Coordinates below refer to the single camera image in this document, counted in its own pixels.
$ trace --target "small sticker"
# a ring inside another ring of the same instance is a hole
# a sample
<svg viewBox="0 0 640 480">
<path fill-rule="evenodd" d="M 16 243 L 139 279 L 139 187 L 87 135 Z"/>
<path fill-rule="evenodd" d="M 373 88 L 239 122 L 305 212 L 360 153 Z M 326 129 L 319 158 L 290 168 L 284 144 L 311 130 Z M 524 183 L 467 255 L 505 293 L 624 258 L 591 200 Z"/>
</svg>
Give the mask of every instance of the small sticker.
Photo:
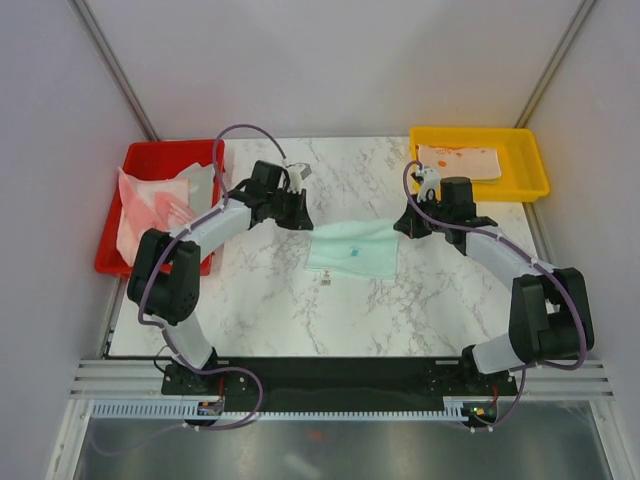
<svg viewBox="0 0 640 480">
<path fill-rule="evenodd" d="M 323 270 L 322 279 L 320 280 L 321 287 L 327 287 L 331 285 L 331 276 L 329 270 Z"/>
</svg>

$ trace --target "mint green towel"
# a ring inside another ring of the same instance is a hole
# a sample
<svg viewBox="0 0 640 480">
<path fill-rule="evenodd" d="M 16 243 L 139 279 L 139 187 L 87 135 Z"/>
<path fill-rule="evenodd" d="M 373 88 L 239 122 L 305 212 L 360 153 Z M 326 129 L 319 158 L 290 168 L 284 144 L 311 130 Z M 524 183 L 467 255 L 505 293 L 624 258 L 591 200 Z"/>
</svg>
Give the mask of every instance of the mint green towel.
<svg viewBox="0 0 640 480">
<path fill-rule="evenodd" d="M 393 279 L 397 252 L 392 220 L 334 223 L 311 232 L 307 269 Z"/>
</svg>

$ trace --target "cable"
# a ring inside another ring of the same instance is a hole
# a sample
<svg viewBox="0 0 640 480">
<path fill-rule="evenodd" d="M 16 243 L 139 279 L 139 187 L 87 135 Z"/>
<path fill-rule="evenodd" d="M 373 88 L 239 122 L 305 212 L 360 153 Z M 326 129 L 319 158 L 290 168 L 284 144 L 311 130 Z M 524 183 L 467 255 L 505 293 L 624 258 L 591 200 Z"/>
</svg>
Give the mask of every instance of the cable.
<svg viewBox="0 0 640 480">
<path fill-rule="evenodd" d="M 258 401 L 256 402 L 255 407 L 251 410 L 251 412 L 249 412 L 248 415 L 246 415 L 244 418 L 242 418 L 242 419 L 240 419 L 240 420 L 238 420 L 236 422 L 233 422 L 233 423 L 231 423 L 229 425 L 215 425 L 215 426 L 211 426 L 211 427 L 200 427 L 200 429 L 202 429 L 202 430 L 230 430 L 232 428 L 238 428 L 238 427 L 242 427 L 242 426 L 248 424 L 252 420 L 252 417 L 258 412 L 258 410 L 262 406 L 262 401 L 263 401 L 263 397 L 264 397 L 264 390 L 263 390 L 263 387 L 262 387 L 262 383 L 260 382 L 260 379 L 253 372 L 251 372 L 250 370 L 247 370 L 246 368 L 242 368 L 242 367 L 224 367 L 224 368 L 216 368 L 216 369 L 213 369 L 213 370 L 202 370 L 202 369 L 194 367 L 189 362 L 187 362 L 186 359 L 180 354 L 180 352 L 176 348 L 175 344 L 173 343 L 173 341 L 171 340 L 169 335 L 167 335 L 165 326 L 160 322 L 156 322 L 156 321 L 153 321 L 153 320 L 145 320 L 144 311 L 146 309 L 147 301 L 149 299 L 149 294 L 151 293 L 151 288 L 153 287 L 153 284 L 155 283 L 156 278 L 158 277 L 158 273 L 160 272 L 160 269 L 162 268 L 162 265 L 164 265 L 165 260 L 167 259 L 167 257 L 169 256 L 169 254 L 171 253 L 173 248 L 176 246 L 176 244 L 180 241 L 180 239 L 182 239 L 185 235 L 187 235 L 187 233 L 189 233 L 191 230 L 193 230 L 194 228 L 199 227 L 203 223 L 211 220 L 213 217 L 218 215 L 222 210 L 224 210 L 224 208 L 226 208 L 227 204 L 229 203 L 229 192 L 228 192 L 227 186 L 225 185 L 224 180 L 222 178 L 222 174 L 220 172 L 220 169 L 218 168 L 218 163 L 216 161 L 216 153 L 218 151 L 218 145 L 220 143 L 220 140 L 222 140 L 222 137 L 225 134 L 227 134 L 228 132 L 230 132 L 232 130 L 239 129 L 239 128 L 250 128 L 250 129 L 257 130 L 258 132 L 262 133 L 269 140 L 271 140 L 273 142 L 273 144 L 276 146 L 276 148 L 280 152 L 280 155 L 282 155 L 282 158 L 283 159 L 287 158 L 285 153 L 284 153 L 284 150 L 282 150 L 282 147 L 276 141 L 276 139 L 273 138 L 271 136 L 271 134 L 269 134 L 266 130 L 264 130 L 264 129 L 260 128 L 260 127 L 257 127 L 255 125 L 251 125 L 251 124 L 248 124 L 248 123 L 240 123 L 240 124 L 236 124 L 236 125 L 231 125 L 231 126 L 225 128 L 225 129 L 223 129 L 218 134 L 218 136 L 216 137 L 216 139 L 213 142 L 213 153 L 212 153 L 212 155 L 213 155 L 213 169 L 215 171 L 215 178 L 218 179 L 218 181 L 220 182 L 220 188 L 222 190 L 222 205 L 220 207 L 217 207 L 217 208 L 213 209 L 211 212 L 209 212 L 207 215 L 204 215 L 202 218 L 194 221 L 191 225 L 187 226 L 184 230 L 182 230 L 175 237 L 173 237 L 171 242 L 169 242 L 169 245 L 167 245 L 167 247 L 164 249 L 164 251 L 160 254 L 160 257 L 158 258 L 158 261 L 156 262 L 155 266 L 153 267 L 153 270 L 151 271 L 151 275 L 149 276 L 149 279 L 147 280 L 147 284 L 145 285 L 144 292 L 143 292 L 142 298 L 140 300 L 140 307 L 138 309 L 138 322 L 140 324 L 142 324 L 142 325 L 155 326 L 155 327 L 160 328 L 162 330 L 162 336 L 164 337 L 164 339 L 167 342 L 167 345 L 169 346 L 171 351 L 176 356 L 177 360 L 180 363 L 182 363 L 185 367 L 187 367 L 189 370 L 191 370 L 192 372 L 194 372 L 194 373 L 196 373 L 198 375 L 217 375 L 217 374 L 221 374 L 221 373 L 237 372 L 237 373 L 242 373 L 242 374 L 245 374 L 245 375 L 251 377 L 256 382 L 256 385 L 258 386 Z"/>
<path fill-rule="evenodd" d="M 121 449 L 118 449 L 118 450 L 105 450 L 100 445 L 98 445 L 96 443 L 96 439 L 95 439 L 95 437 L 93 435 L 93 429 L 92 429 L 92 431 L 89 433 L 89 444 L 93 447 L 93 449 L 96 452 L 98 452 L 103 457 L 110 457 L 110 458 L 122 457 L 124 455 L 127 455 L 127 454 L 131 453 L 135 449 L 140 448 L 143 445 L 146 445 L 147 443 L 149 443 L 154 438 L 159 437 L 160 435 L 164 435 L 165 433 L 171 432 L 173 430 L 178 430 L 179 428 L 183 428 L 183 424 L 182 423 L 174 423 L 173 425 L 169 425 L 168 427 L 164 427 L 163 429 L 158 430 L 155 433 L 152 433 L 148 437 L 144 438 L 143 440 L 140 440 L 137 443 L 134 443 L 133 445 L 131 445 L 131 446 L 127 447 L 127 448 L 121 448 Z"/>
<path fill-rule="evenodd" d="M 158 365 L 158 357 L 160 356 L 160 354 L 162 353 L 162 351 L 167 348 L 169 345 L 165 345 L 164 347 L 162 347 L 160 350 L 158 350 L 158 353 L 156 353 L 156 356 L 153 357 L 153 366 L 156 367 L 156 370 L 158 370 L 160 373 L 162 373 L 163 376 L 165 376 L 167 374 L 167 372 L 165 371 L 164 368 L 162 368 L 160 365 Z"/>
<path fill-rule="evenodd" d="M 516 405 L 518 405 L 518 403 L 520 403 L 520 398 L 522 397 L 522 393 L 524 392 L 524 384 L 527 378 L 527 371 L 526 370 L 522 370 L 522 378 L 520 379 L 520 386 L 518 387 L 518 393 L 516 393 L 515 398 L 513 399 L 513 402 L 511 403 L 511 406 L 508 408 L 508 410 L 504 413 L 504 415 L 502 417 L 497 417 L 497 413 L 496 413 L 496 421 L 493 423 L 490 423 L 489 425 L 485 426 L 485 427 L 475 427 L 472 432 L 484 432 L 484 431 L 493 431 L 493 429 L 495 427 L 497 427 L 498 425 L 500 425 L 503 422 L 506 422 L 507 419 L 513 414 L 513 411 L 516 408 Z M 482 419 L 478 418 L 478 420 L 480 420 L 482 423 L 489 423 L 486 421 L 483 421 Z"/>
<path fill-rule="evenodd" d="M 454 225 L 451 223 L 441 222 L 440 220 L 436 220 L 435 218 L 424 213 L 420 209 L 416 201 L 413 199 L 413 197 L 411 196 L 411 191 L 409 189 L 409 182 L 407 177 L 409 174 L 409 170 L 413 166 L 418 166 L 419 168 L 422 168 L 422 164 L 417 160 L 409 162 L 404 169 L 404 173 L 402 175 L 402 183 L 404 187 L 404 193 L 407 196 L 407 201 L 413 207 L 413 209 L 418 213 L 418 215 L 420 215 L 427 222 L 437 225 L 441 228 L 448 228 L 448 229 L 458 230 L 466 233 L 477 233 L 479 235 L 484 235 L 486 237 L 492 238 L 502 243 L 507 248 L 512 250 L 516 255 L 518 255 L 523 260 L 525 260 L 527 263 L 531 264 L 536 271 L 544 275 L 553 284 L 556 290 L 558 290 L 558 292 L 562 296 L 562 299 L 565 301 L 567 307 L 569 308 L 569 312 L 571 312 L 571 317 L 573 318 L 573 322 L 576 326 L 576 330 L 578 331 L 578 338 L 580 341 L 580 353 L 578 354 L 578 359 L 573 365 L 562 365 L 555 362 L 550 362 L 548 360 L 544 360 L 540 363 L 542 363 L 543 365 L 547 365 L 549 367 L 558 368 L 560 370 L 577 370 L 578 368 L 580 368 L 587 357 L 587 337 L 586 337 L 584 328 L 582 326 L 582 322 L 580 321 L 580 314 L 578 313 L 578 309 L 575 303 L 573 302 L 573 299 L 569 295 L 569 292 L 567 292 L 567 290 L 560 283 L 560 281 L 555 276 L 553 276 L 551 272 L 547 271 L 545 268 L 540 266 L 535 258 L 533 258 L 531 255 L 529 255 L 527 252 L 525 252 L 522 248 L 520 248 L 517 244 L 515 244 L 508 238 L 497 235 L 496 233 L 491 232 L 489 230 L 483 230 L 481 228 L 464 227 L 462 225 Z M 519 367 L 518 369 L 523 370 L 524 368 L 527 368 L 529 366 L 531 365 L 525 365 L 524 367 Z"/>
<path fill-rule="evenodd" d="M 214 169 L 214 172 L 215 172 L 215 178 L 220 182 L 220 188 L 222 190 L 222 206 L 212 210 L 207 215 L 203 216 L 201 219 L 193 222 L 190 226 L 188 226 L 187 228 L 182 230 L 180 233 L 178 233 L 171 240 L 169 245 L 167 245 L 167 247 L 164 249 L 164 251 L 160 254 L 160 257 L 158 258 L 158 261 L 156 262 L 155 266 L 153 267 L 153 270 L 151 271 L 151 275 L 149 276 L 149 279 L 148 279 L 147 284 L 145 286 L 144 292 L 142 294 L 142 298 L 140 300 L 140 306 L 139 306 L 139 309 L 138 309 L 138 322 L 141 325 L 154 326 L 154 327 L 160 328 L 162 330 L 162 336 L 163 336 L 164 340 L 167 342 L 167 345 L 165 345 L 164 347 L 162 347 L 160 349 L 160 351 L 156 354 L 156 357 L 154 357 L 154 360 L 153 360 L 153 363 L 156 366 L 156 368 L 158 370 L 160 370 L 163 374 L 165 374 L 165 372 L 156 363 L 156 360 L 157 360 L 157 357 L 162 352 L 162 350 L 164 350 L 166 347 L 169 347 L 171 349 L 171 351 L 176 355 L 177 360 L 180 361 L 185 367 L 187 367 L 189 370 L 191 370 L 192 372 L 194 372 L 196 374 L 199 374 L 199 375 L 217 375 L 217 374 L 230 373 L 230 372 L 242 373 L 244 375 L 247 375 L 247 376 L 251 377 L 253 379 L 253 381 L 256 383 L 256 385 L 258 386 L 258 401 L 256 402 L 256 404 L 253 407 L 253 409 L 245 417 L 241 418 L 240 420 L 238 420 L 236 422 L 232 422 L 232 423 L 227 424 L 227 425 L 211 425 L 211 426 L 192 427 L 194 430 L 207 430 L 207 431 L 232 430 L 234 428 L 243 427 L 243 426 L 247 425 L 248 423 L 250 423 L 251 421 L 253 421 L 254 416 L 256 415 L 256 413 L 258 413 L 258 410 L 260 410 L 260 407 L 262 406 L 262 402 L 264 400 L 264 388 L 262 386 L 262 382 L 260 382 L 260 379 L 258 378 L 258 376 L 255 373 L 253 373 L 252 371 L 250 371 L 250 370 L 248 370 L 246 368 L 243 368 L 243 367 L 224 367 L 224 368 L 215 368 L 215 369 L 212 369 L 212 370 L 202 370 L 202 369 L 194 367 L 189 362 L 187 362 L 186 359 L 182 355 L 180 355 L 180 352 L 176 348 L 175 344 L 173 343 L 171 338 L 167 335 L 167 332 L 165 330 L 164 325 L 162 323 L 160 323 L 160 322 L 156 322 L 156 321 L 153 321 L 153 320 L 145 320 L 144 311 L 145 311 L 145 308 L 146 308 L 146 305 L 147 305 L 147 301 L 149 300 L 149 294 L 151 292 L 151 288 L 153 287 L 153 284 L 155 283 L 156 278 L 158 277 L 158 273 L 160 272 L 160 269 L 162 268 L 162 265 L 164 265 L 164 262 L 167 259 L 167 257 L 169 256 L 169 253 L 171 253 L 171 251 L 173 250 L 173 247 L 189 231 L 193 230 L 194 228 L 199 227 L 203 223 L 209 221 L 210 219 L 212 219 L 213 217 L 218 215 L 227 206 L 227 204 L 229 203 L 229 192 L 228 192 L 227 186 L 225 185 L 224 180 L 222 178 L 222 174 L 220 172 L 220 169 L 218 168 L 218 163 L 216 161 L 217 160 L 216 153 L 218 151 L 218 145 L 220 143 L 220 140 L 222 140 L 222 137 L 225 134 L 227 134 L 228 132 L 230 132 L 232 130 L 239 129 L 239 128 L 250 128 L 250 129 L 257 130 L 258 132 L 262 133 L 269 140 L 271 140 L 273 142 L 273 144 L 276 146 L 276 148 L 280 152 L 280 155 L 282 155 L 283 160 L 287 158 L 287 156 L 284 153 L 284 150 L 282 150 L 282 147 L 276 141 L 276 139 L 273 138 L 271 136 L 271 134 L 269 134 L 266 130 L 264 130 L 264 129 L 260 128 L 260 127 L 257 127 L 255 125 L 251 125 L 251 124 L 247 124 L 247 123 L 240 123 L 240 124 L 236 124 L 236 125 L 231 125 L 231 126 L 225 128 L 224 130 L 222 130 L 218 134 L 218 136 L 216 137 L 216 139 L 213 142 L 213 151 L 212 151 L 213 161 L 212 161 L 212 163 L 213 163 L 213 169 Z M 120 456 L 123 456 L 123 455 L 126 455 L 126 454 L 130 453 L 131 451 L 135 450 L 136 448 L 139 448 L 139 447 L 145 445 L 150 440 L 152 440 L 152 439 L 154 439 L 154 438 L 156 438 L 156 437 L 158 437 L 160 435 L 164 435 L 167 432 L 170 432 L 170 431 L 173 431 L 173 430 L 177 430 L 178 428 L 182 428 L 183 426 L 190 426 L 190 425 L 185 424 L 185 423 L 170 425 L 170 426 L 168 426 L 166 428 L 158 430 L 157 432 L 155 432 L 152 435 L 149 435 L 144 440 L 142 440 L 142 441 L 140 441 L 140 442 L 138 442 L 138 443 L 136 443 L 136 444 L 134 444 L 134 445 L 132 445 L 130 447 L 127 447 L 125 449 L 120 449 L 120 450 L 112 450 L 112 451 L 104 450 L 103 448 L 101 448 L 99 445 L 96 444 L 95 438 L 93 437 L 93 434 L 90 434 L 89 442 L 90 442 L 91 446 L 96 450 L 96 452 L 98 452 L 102 456 L 105 456 L 105 457 L 120 457 Z"/>
<path fill-rule="evenodd" d="M 497 420 L 499 418 L 499 416 L 500 416 L 500 407 L 498 406 L 497 403 L 496 403 L 495 407 L 496 407 L 496 420 Z M 488 425 L 490 427 L 493 427 L 495 425 L 495 423 L 496 423 L 495 420 L 493 422 L 488 422 L 487 420 L 484 420 L 484 419 L 480 418 L 480 416 L 477 415 L 477 414 L 474 415 L 473 417 L 476 420 L 478 420 L 480 423 L 484 423 L 485 425 Z"/>
<path fill-rule="evenodd" d="M 498 405 L 498 397 L 500 396 L 497 385 L 491 385 L 491 388 L 493 389 L 493 399 L 491 400 L 491 405 L 489 405 L 489 408 L 493 408 Z"/>
</svg>

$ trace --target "pink patterned cloth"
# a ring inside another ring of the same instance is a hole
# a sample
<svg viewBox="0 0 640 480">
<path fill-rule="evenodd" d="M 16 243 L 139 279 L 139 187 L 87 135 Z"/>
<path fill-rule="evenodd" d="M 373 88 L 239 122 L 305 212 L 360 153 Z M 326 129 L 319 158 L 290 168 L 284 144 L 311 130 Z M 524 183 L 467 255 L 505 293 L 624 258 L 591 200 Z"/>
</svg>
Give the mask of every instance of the pink patterned cloth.
<svg viewBox="0 0 640 480">
<path fill-rule="evenodd" d="M 118 169 L 122 212 L 116 248 L 127 265 L 133 266 L 142 234 L 150 228 L 169 231 L 190 222 L 189 180 L 138 180 Z"/>
</svg>

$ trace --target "marble table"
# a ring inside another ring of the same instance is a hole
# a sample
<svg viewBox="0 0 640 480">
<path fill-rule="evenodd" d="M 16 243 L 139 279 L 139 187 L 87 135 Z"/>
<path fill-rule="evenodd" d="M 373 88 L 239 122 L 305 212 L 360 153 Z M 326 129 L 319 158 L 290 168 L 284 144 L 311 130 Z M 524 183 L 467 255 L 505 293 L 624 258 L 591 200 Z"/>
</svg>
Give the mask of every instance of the marble table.
<svg viewBox="0 0 640 480">
<path fill-rule="evenodd" d="M 307 162 L 308 209 L 316 226 L 345 220 L 398 219 L 406 200 L 405 137 L 283 139 L 288 162 Z M 233 186 L 256 160 L 281 162 L 267 140 L 227 142 Z M 535 247 L 521 204 L 480 203 L 528 251 Z M 504 333 L 510 294 L 483 267 L 440 234 L 401 236 L 395 280 L 305 270 L 309 236 L 266 221 L 227 242 L 201 280 L 196 312 L 204 334 L 224 356 L 459 355 L 463 347 Z M 109 354 L 153 356 L 159 330 L 136 320 L 126 298 Z"/>
</svg>

